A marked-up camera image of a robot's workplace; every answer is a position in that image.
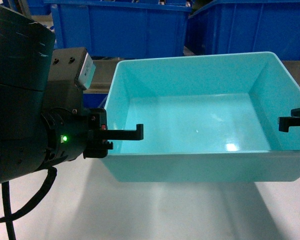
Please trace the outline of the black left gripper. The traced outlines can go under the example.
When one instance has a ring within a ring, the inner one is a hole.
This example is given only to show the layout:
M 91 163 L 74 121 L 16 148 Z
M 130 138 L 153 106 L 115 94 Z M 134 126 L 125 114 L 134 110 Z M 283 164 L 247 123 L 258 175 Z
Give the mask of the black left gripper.
M 83 115 L 54 107 L 41 114 L 47 132 L 45 158 L 39 169 L 48 169 L 60 163 L 84 158 L 104 158 L 114 148 L 109 140 L 141 141 L 144 125 L 135 130 L 109 130 L 107 113 L 103 108 L 84 108 Z M 103 131 L 103 138 L 98 136 Z

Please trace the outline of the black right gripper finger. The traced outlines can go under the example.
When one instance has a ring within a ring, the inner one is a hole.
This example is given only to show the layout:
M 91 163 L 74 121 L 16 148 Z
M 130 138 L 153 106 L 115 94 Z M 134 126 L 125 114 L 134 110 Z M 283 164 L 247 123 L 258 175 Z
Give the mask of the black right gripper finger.
M 278 118 L 278 130 L 288 133 L 290 127 L 300 127 L 300 108 L 295 108 L 290 111 L 291 116 Z

